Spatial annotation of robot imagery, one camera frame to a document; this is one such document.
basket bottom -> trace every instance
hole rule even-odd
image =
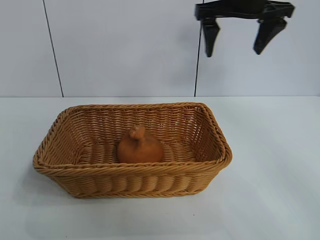
[[[171,198],[171,197],[183,197],[188,195],[195,195],[202,192],[204,189],[194,192],[173,192],[173,193],[96,193],[93,195],[79,194],[72,195],[77,199],[95,199],[95,198]]]

rectangular basket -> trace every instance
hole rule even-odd
[[[162,162],[118,163],[117,145],[143,125],[164,149]],[[33,157],[33,167],[77,198],[197,194],[232,159],[203,103],[80,105],[60,113]]]

white wall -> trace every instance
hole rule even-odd
[[[46,0],[65,96],[193,96],[198,2]],[[255,20],[219,19],[212,58],[201,40],[197,96],[320,95],[320,2],[291,2],[261,55]],[[0,97],[60,97],[43,1],[0,1],[0,29]]]
[[[46,0],[65,96],[193,96],[195,3]]]
[[[259,24],[222,18],[211,58],[202,37],[198,96],[320,95],[320,1],[291,0],[296,6],[288,24],[261,55],[253,51]]]
[[[42,0],[1,0],[0,31],[0,97],[61,97]]]

clay figurine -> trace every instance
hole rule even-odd
[[[122,138],[117,148],[120,163],[161,162],[164,150],[159,142],[144,126],[133,126]]]

white table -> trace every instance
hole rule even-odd
[[[76,199],[35,172],[57,114],[80,104],[203,102],[233,161],[194,196]],[[318,240],[320,97],[0,98],[3,240]]]

